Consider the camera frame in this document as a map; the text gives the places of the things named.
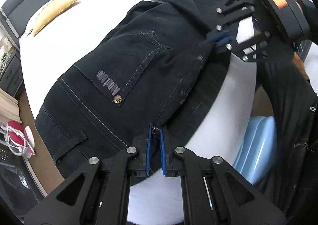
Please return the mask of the black sleeve forearm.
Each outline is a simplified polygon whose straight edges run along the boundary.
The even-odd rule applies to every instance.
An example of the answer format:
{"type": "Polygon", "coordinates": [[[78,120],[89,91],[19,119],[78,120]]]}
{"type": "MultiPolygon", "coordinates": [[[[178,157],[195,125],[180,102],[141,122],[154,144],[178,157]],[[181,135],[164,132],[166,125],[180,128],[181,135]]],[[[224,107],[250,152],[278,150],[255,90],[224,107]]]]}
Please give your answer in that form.
{"type": "Polygon", "coordinates": [[[317,94],[298,54],[291,61],[258,63],[257,75],[272,105],[278,147],[256,188],[287,224],[317,224],[317,94]]]}

